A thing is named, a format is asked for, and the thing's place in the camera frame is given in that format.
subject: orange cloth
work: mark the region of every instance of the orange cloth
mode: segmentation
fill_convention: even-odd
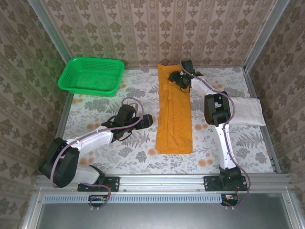
[[[158,64],[160,112],[156,149],[162,154],[190,154],[193,151],[190,94],[168,80],[180,65]]]

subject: cable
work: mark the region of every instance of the cable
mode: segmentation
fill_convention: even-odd
[[[225,93],[222,93],[222,92],[220,92],[220,91],[214,89],[214,88],[211,87],[204,79],[201,79],[201,78],[199,78],[198,76],[192,75],[192,74],[190,74],[187,70],[185,70],[185,68],[182,66],[182,57],[183,57],[183,54],[182,54],[181,57],[180,57],[180,65],[181,65],[182,70],[183,70],[186,74],[190,75],[191,77],[194,77],[195,79],[201,81],[201,82],[202,82],[207,88],[209,88],[212,92],[218,93],[218,94],[220,94],[220,95],[226,97],[226,98],[231,102],[231,104],[232,104],[232,108],[233,108],[232,115],[231,115],[231,117],[224,123],[224,126],[223,126],[225,144],[226,144],[226,146],[227,146],[228,154],[229,154],[230,159],[231,159],[232,162],[236,165],[236,167],[238,167],[238,168],[245,174],[245,176],[246,176],[247,179],[248,179],[248,190],[247,190],[247,192],[246,192],[245,197],[244,197],[243,200],[242,200],[240,203],[238,203],[237,205],[231,206],[232,208],[233,208],[233,207],[234,207],[234,208],[235,208],[235,207],[238,207],[238,206],[240,206],[240,205],[247,199],[247,197],[248,197],[248,195],[249,195],[249,192],[250,192],[251,181],[250,181],[250,177],[249,177],[249,175],[246,173],[246,171],[245,171],[243,168],[241,168],[241,167],[237,164],[237,162],[233,159],[233,157],[232,157],[232,155],[231,155],[231,150],[230,150],[230,147],[229,147],[229,142],[228,142],[228,139],[227,139],[227,136],[226,136],[226,132],[225,132],[225,126],[232,120],[232,118],[233,118],[234,115],[235,115],[235,104],[234,104],[233,100],[230,98],[230,96],[228,96],[228,95],[226,95]]]
[[[54,161],[54,165],[53,165],[53,167],[52,167],[52,171],[51,171],[51,175],[50,175],[50,181],[51,181],[51,185],[52,185],[53,188],[58,188],[58,187],[53,183],[53,180],[54,180],[54,173],[55,173],[55,169],[56,169],[56,166],[57,166],[57,164],[58,164],[58,161],[59,161],[60,157],[62,156],[62,154],[66,151],[66,149],[68,149],[71,145],[73,145],[73,144],[75,144],[75,143],[78,144],[78,143],[80,143],[82,140],[84,140],[84,139],[86,139],[86,138],[88,138],[88,137],[90,137],[90,136],[98,135],[98,134],[100,134],[100,133],[102,133],[102,132],[105,132],[105,131],[110,131],[110,130],[121,130],[121,129],[127,129],[127,128],[130,128],[130,127],[133,127],[133,126],[137,125],[137,124],[143,119],[144,108],[143,108],[142,103],[141,103],[139,100],[137,100],[137,99],[135,99],[135,98],[133,98],[133,97],[126,97],[126,98],[124,98],[124,99],[122,100],[122,105],[123,105],[123,103],[124,103],[124,101],[125,101],[126,99],[133,99],[134,101],[136,101],[136,102],[141,106],[142,112],[141,112],[141,116],[140,116],[139,120],[136,121],[135,123],[130,124],[130,125],[127,125],[127,126],[106,128],[106,129],[98,130],[98,131],[96,131],[96,132],[91,132],[91,133],[89,133],[89,134],[87,134],[87,135],[85,135],[85,136],[83,136],[83,137],[80,137],[80,138],[78,138],[77,140],[72,141],[72,142],[70,142],[69,144],[67,144],[67,145],[60,151],[60,153],[58,154],[57,158],[56,158],[55,161]]]
[[[85,186],[89,186],[89,187],[104,187],[104,188],[107,189],[107,191],[108,191],[107,198],[105,199],[104,203],[102,203],[102,205],[98,206],[99,208],[104,207],[105,204],[109,201],[110,195],[111,195],[111,190],[110,190],[110,188],[109,188],[108,186],[105,186],[105,185],[91,185],[91,184],[88,184],[88,183],[82,183],[82,184],[85,185]],[[92,201],[93,201],[94,199],[97,199],[97,198],[100,198],[100,197],[99,197],[99,196],[94,196],[94,197],[92,197],[92,198],[90,199],[89,205],[90,205],[91,209],[93,209],[93,207],[94,207],[94,206],[92,205]]]

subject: wall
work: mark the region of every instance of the wall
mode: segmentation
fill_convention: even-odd
[[[61,117],[65,64],[27,1],[0,1],[0,228],[22,222]]]
[[[243,65],[275,0],[43,0],[70,55]]]
[[[292,0],[250,71],[274,149],[305,213],[305,0]]]

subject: green basket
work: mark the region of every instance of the green basket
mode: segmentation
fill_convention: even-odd
[[[58,86],[73,94],[114,97],[123,71],[124,64],[119,60],[75,57],[68,61]]]

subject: mounting plate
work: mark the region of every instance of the mounting plate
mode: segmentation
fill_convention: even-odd
[[[120,187],[120,177],[105,177],[104,185],[111,189],[111,192],[118,192]],[[107,192],[103,187],[89,187],[83,184],[77,186],[79,192]]]
[[[238,191],[247,191],[248,186],[246,183],[246,178],[241,177],[239,181],[234,182],[229,186],[223,187],[218,176],[206,176],[203,177],[204,188],[206,192],[215,192],[215,191],[236,191],[236,186]]]

